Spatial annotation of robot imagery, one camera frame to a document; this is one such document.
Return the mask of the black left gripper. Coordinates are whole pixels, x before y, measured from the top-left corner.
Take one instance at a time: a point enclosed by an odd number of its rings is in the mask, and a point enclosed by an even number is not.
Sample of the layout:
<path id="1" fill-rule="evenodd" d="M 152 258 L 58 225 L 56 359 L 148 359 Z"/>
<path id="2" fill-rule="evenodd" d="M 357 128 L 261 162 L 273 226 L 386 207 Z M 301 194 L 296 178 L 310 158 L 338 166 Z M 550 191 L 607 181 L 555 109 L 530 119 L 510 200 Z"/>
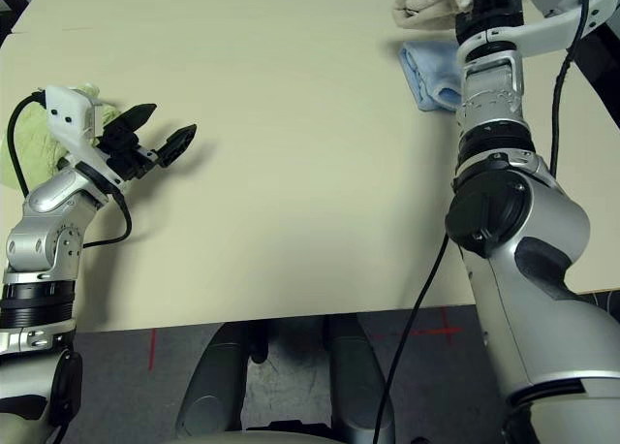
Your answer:
<path id="1" fill-rule="evenodd" d="M 143 126 L 157 109 L 156 104 L 139 104 L 120 113 L 105 125 L 99 138 L 98 148 L 108 156 L 106 164 L 123 181 L 140 179 L 156 165 L 169 167 L 189 147 L 197 132 L 192 124 L 175 131 L 157 150 L 148 150 L 140 145 L 136 131 Z"/>

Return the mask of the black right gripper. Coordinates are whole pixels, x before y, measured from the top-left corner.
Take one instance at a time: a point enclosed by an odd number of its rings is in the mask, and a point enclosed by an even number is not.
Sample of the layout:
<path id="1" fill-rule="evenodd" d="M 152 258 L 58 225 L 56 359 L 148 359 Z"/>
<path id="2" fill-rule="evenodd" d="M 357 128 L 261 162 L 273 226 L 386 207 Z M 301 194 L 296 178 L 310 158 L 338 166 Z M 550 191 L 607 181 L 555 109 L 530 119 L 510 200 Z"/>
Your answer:
<path id="1" fill-rule="evenodd" d="M 471 9 L 455 18 L 456 40 L 463 44 L 480 32 L 522 24 L 522 0 L 473 0 Z"/>

